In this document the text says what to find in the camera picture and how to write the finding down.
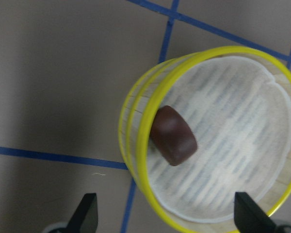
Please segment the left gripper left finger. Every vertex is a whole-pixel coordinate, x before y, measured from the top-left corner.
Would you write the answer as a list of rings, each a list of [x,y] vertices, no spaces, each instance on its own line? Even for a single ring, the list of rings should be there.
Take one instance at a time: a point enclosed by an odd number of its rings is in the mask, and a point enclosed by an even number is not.
[[[97,195],[85,194],[64,228],[64,233],[95,233],[97,231]]]

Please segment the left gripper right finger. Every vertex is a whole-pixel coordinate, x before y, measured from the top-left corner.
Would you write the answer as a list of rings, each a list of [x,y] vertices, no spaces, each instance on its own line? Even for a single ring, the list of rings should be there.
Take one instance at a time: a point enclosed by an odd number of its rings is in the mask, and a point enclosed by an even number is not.
[[[234,223],[240,233],[282,233],[246,192],[236,192]]]

